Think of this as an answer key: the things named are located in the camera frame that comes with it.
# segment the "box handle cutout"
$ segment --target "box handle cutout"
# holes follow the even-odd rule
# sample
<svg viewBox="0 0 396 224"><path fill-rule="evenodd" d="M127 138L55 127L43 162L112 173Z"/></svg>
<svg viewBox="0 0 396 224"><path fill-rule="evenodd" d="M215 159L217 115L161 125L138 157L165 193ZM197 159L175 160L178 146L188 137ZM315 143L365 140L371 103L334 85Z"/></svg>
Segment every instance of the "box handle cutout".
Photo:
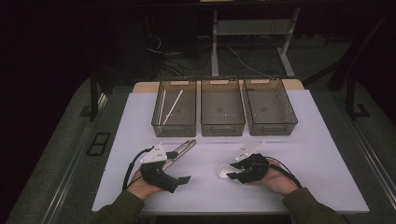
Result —
<svg viewBox="0 0 396 224"><path fill-rule="evenodd" d="M185 128L163 128L163 133L186 133Z"/></svg>
<svg viewBox="0 0 396 224"><path fill-rule="evenodd" d="M270 79L251 79L250 83L251 84L268 84L270 83Z"/></svg>
<svg viewBox="0 0 396 224"><path fill-rule="evenodd" d="M171 81L171 85L173 86L182 86L182 85L189 85L189 81Z"/></svg>
<svg viewBox="0 0 396 224"><path fill-rule="evenodd" d="M209 83L211 85L225 85L225 84L230 83L230 81L229 80L209 80Z"/></svg>
<svg viewBox="0 0 396 224"><path fill-rule="evenodd" d="M284 132L286 131L285 125L264 125L262 126L262 132Z"/></svg>
<svg viewBox="0 0 396 224"><path fill-rule="evenodd" d="M212 133L233 133L235 132L235 127L212 127L210 128Z"/></svg>

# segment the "gray floor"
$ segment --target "gray floor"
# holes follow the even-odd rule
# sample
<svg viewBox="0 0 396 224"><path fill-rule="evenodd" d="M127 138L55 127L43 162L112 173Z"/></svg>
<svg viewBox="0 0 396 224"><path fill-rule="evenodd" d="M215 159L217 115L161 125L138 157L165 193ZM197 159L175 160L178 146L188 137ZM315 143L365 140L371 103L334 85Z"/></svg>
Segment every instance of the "gray floor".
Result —
<svg viewBox="0 0 396 224"><path fill-rule="evenodd" d="M295 78L304 80L315 74L338 60L348 48L348 43L331 43L324 47L324 41L324 38L315 37L291 42L288 56ZM246 69L227 48L231 47L249 67L268 75L279 74L286 78L276 54L276 47L281 44L280 40L261 38L252 44L246 40L232 42L225 38L220 40L219 44L219 54L222 58L219 60L221 76L255 74ZM200 54L198 60L186 59L183 55L175 54L170 56L170 59L182 64L184 69L175 63L167 64L174 66L179 74L185 76L210 76L210 62L206 63L209 56L208 51ZM196 70L187 69L200 66L203 67ZM174 74L160 72L160 76ZM328 91L326 83L329 78L330 75L323 77L306 88L311 91L340 154L370 208L369 213L346 217L351 224L396 223L395 208L389 201L383 184L378 180L378 174L363 153L367 146L371 146L390 179L395 179L396 164L393 158L396 158L396 128L360 85L357 87L356 101L364 104L371 117L352 121L344 110L345 90ZM89 121L89 118L80 116L84 106L90 103L89 82L85 82L79 88L8 223L87 223L91 219L95 192L131 90L132 87L117 87L112 94L106 96L106 104L101 107L98 117L94 121ZM356 133L356 129L364 134L363 138ZM105 154L100 157L85 155L95 133L111 133Z"/></svg>

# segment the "wrist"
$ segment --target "wrist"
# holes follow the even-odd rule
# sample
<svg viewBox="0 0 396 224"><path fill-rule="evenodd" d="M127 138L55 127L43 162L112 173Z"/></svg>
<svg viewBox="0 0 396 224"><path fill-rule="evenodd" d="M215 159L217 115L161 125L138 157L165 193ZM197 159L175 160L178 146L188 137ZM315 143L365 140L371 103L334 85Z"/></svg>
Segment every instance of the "wrist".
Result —
<svg viewBox="0 0 396 224"><path fill-rule="evenodd" d="M264 180L264 186L270 188L273 192L286 196L297 190L297 186L289 178L280 176L271 180Z"/></svg>
<svg viewBox="0 0 396 224"><path fill-rule="evenodd" d="M145 201L151 195L151 193L147 189L141 187L130 186L126 190L141 199L142 201Z"/></svg>

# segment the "metal frame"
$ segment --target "metal frame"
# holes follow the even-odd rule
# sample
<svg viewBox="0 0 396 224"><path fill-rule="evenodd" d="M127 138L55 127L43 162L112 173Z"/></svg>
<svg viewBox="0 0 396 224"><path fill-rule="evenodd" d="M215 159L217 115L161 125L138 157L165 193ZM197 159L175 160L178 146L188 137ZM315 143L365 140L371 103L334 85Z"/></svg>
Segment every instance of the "metal frame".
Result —
<svg viewBox="0 0 396 224"><path fill-rule="evenodd" d="M103 93L101 94L99 99L97 97L97 83L95 82L95 79L91 80L91 99L92 106L96 107L97 110L95 113L92 113L90 122L88 123L87 127L85 127L85 130L78 141L76 152L73 155L73 158L64 173L61 183L55 190L52 201L50 202L46 214L41 220L41 223L54 223L54 221L56 220L59 212L62 209L64 200L67 197L67 193L73 183L73 180L77 175L80 160L82 156L86 153L86 148L90 145L90 140L92 139L93 132L97 126L98 120L100 120L101 117L101 111L106 106L107 97Z"/></svg>
<svg viewBox="0 0 396 224"><path fill-rule="evenodd" d="M286 29L286 33L279 32L279 34L285 34L285 42L283 43L282 48L278 48L277 52L279 55L279 58L281 62L283 63L283 66L286 71L286 75L288 77L294 77L294 72L291 68L288 56L286 55L288 52L288 48L290 45L291 38L293 36L294 32L294 27L297 23L298 15L300 13L300 8L297 7L293 11L293 15L289 21L288 28ZM264 21L253 21L252 24L255 26L258 25L258 22L264 22ZM246 29L239 29L238 27L234 28L232 32L222 32L219 33L219 21L218 21L218 11L215 9L213 13L213 38L212 38L212 55L211 55L211 62L212 62L212 77L218 77L219 76L219 61L218 61L218 43L217 43L217 38L218 35L252 35L252 31L247 31ZM271 33L266 33L264 30L259 30L256 31L256 35L270 35Z"/></svg>
<svg viewBox="0 0 396 224"><path fill-rule="evenodd" d="M393 209L396 210L396 184L393 182L384 165L377 157L375 150L370 145L367 138L364 136L364 133L361 130L361 127L359 126L356 119L350 117L349 112L345 111L345 109L343 108L344 102L341 97L334 96L333 98L336 101L339 110L342 112L344 119L349 124L349 127L351 128L356 139L358 140L361 146L361 153L369 163L376 179L378 180L379 184L387 195L389 202L392 204Z"/></svg>

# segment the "human hand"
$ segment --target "human hand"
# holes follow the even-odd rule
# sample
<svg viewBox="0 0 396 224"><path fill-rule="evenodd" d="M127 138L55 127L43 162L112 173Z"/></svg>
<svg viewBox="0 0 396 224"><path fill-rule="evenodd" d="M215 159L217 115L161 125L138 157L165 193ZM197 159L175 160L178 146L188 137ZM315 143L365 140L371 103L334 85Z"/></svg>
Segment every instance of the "human hand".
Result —
<svg viewBox="0 0 396 224"><path fill-rule="evenodd" d="M268 161L271 164L280 167L280 164L278 162L272 160ZM268 169L268 173L262 180L250 182L249 185L263 185L273 190L275 193L279 193L283 196L292 193L298 188L288 177L272 168Z"/></svg>
<svg viewBox="0 0 396 224"><path fill-rule="evenodd" d="M126 189L131 192L141 200L145 201L149 196L154 193L161 192L163 189L157 186L150 185L142 178L142 173L140 173L140 168L134 173L132 177L131 184Z"/></svg>

